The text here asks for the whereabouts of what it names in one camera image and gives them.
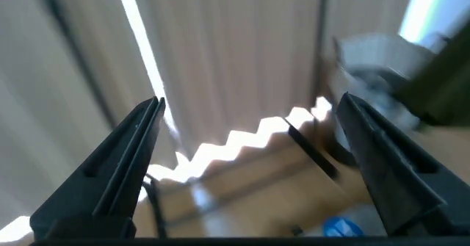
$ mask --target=blue object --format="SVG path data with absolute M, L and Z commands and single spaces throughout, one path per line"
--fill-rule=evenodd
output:
M 323 223 L 323 236 L 363 236 L 362 230 L 344 217 L 331 217 Z

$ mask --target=wooden floor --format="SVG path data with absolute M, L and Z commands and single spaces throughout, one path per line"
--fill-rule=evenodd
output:
M 164 192 L 168 235 L 291 236 L 293 225 L 312 228 L 357 203 L 371 203 L 357 170 L 330 158 L 340 171 L 333 181 L 293 142 L 249 159 L 237 159 L 223 173 Z M 138 236 L 156 236 L 148 201 L 137 207 L 134 222 Z

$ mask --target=dark green object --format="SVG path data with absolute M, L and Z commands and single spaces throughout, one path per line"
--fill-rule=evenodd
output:
M 470 20 L 394 97 L 430 125 L 470 125 Z

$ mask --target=floor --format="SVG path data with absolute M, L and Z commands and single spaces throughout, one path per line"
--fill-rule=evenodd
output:
M 324 153 L 340 171 L 333 181 L 288 135 L 277 137 L 291 142 L 260 156 L 243 156 L 223 173 L 193 184 L 164 188 L 169 237 L 291 236 L 293 225 L 313 228 L 351 206 L 371 203 L 357 170 Z M 147 200 L 136 208 L 137 236 L 156 236 L 151 212 Z

